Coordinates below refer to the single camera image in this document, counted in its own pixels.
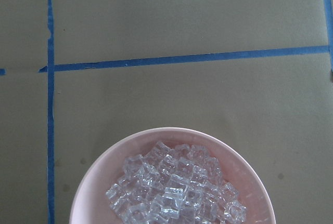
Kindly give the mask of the clear ice cubes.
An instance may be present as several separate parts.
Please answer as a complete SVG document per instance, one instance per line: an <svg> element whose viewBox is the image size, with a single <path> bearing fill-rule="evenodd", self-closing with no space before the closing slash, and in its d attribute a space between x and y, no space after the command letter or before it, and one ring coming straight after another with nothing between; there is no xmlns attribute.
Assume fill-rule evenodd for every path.
<svg viewBox="0 0 333 224"><path fill-rule="evenodd" d="M208 149L157 142L125 159L123 175L106 191L123 223L244 223L247 209Z"/></svg>

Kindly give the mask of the pink bowl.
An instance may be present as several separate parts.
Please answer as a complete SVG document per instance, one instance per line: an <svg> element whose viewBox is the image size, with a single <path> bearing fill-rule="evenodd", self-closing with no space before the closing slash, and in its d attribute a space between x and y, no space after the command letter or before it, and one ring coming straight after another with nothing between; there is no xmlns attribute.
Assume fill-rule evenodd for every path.
<svg viewBox="0 0 333 224"><path fill-rule="evenodd" d="M107 149L89 168L75 194L70 223L121 223L110 209L105 192L122 174L125 158L146 154L157 141L174 147L177 144L205 146L220 161L226 180L240 192L247 208L247 223L275 223L269 195L250 164L230 146L199 131L161 127L132 134Z"/></svg>

